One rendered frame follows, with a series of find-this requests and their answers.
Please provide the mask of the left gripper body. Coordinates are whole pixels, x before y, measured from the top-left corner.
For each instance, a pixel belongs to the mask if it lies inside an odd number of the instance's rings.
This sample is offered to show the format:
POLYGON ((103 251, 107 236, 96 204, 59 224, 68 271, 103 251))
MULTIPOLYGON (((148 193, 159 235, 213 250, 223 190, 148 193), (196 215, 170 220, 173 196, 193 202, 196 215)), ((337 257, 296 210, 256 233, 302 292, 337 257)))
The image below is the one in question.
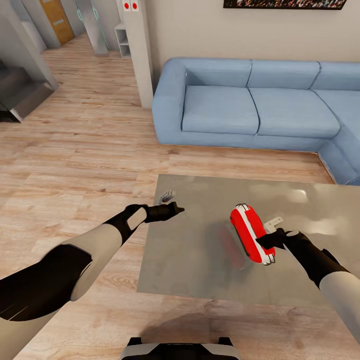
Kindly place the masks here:
POLYGON ((179 213, 178 206, 175 201, 169 203, 168 205, 156 205, 156 209, 158 211, 157 222, 167 221, 179 213))

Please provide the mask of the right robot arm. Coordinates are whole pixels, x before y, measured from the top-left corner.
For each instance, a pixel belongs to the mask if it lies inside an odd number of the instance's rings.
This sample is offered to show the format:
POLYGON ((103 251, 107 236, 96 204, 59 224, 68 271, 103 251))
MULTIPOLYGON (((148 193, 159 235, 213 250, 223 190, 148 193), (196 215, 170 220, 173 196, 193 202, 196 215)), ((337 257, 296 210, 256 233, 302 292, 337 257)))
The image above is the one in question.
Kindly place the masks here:
POLYGON ((287 250, 360 345, 360 280, 340 265, 330 251, 318 249, 304 233, 276 229, 283 221, 278 216, 266 222, 263 226, 266 235, 255 240, 266 250, 274 247, 287 250))

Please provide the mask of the radio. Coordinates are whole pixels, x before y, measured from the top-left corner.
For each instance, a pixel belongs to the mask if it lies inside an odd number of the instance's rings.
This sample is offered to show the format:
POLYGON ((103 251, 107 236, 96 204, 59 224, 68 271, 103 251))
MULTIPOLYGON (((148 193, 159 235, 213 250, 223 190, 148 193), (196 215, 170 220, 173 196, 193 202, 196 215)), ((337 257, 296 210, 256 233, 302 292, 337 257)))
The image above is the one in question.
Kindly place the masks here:
POLYGON ((275 259, 275 248, 265 249, 256 239, 267 234, 263 223, 254 209, 239 203, 230 214, 230 221, 241 241, 246 255, 256 263, 269 266, 275 259))

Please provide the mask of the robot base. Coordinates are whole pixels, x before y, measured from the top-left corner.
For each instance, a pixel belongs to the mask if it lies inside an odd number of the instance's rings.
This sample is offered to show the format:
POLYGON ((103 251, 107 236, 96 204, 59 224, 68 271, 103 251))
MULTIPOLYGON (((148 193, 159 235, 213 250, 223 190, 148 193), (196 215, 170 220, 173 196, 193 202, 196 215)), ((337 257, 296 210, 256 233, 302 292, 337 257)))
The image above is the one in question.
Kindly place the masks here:
POLYGON ((229 337, 214 343, 147 343, 131 337, 119 360, 241 360, 229 337))

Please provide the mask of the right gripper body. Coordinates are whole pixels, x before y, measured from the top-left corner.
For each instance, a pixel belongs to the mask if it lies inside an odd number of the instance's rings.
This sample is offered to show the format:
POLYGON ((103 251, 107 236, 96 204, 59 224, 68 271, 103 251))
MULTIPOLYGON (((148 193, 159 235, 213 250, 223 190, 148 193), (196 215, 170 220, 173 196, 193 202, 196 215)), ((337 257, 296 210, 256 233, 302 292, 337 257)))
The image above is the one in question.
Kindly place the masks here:
POLYGON ((277 236, 279 234, 281 234, 281 233, 286 233, 286 232, 284 231, 283 228, 279 227, 278 229, 276 229, 276 232, 270 233, 270 234, 267 233, 266 235, 260 237, 259 239, 260 239, 260 242, 261 242, 262 246, 266 250, 269 250, 269 249, 274 248, 274 247, 280 248, 277 245, 276 241, 277 241, 277 236))

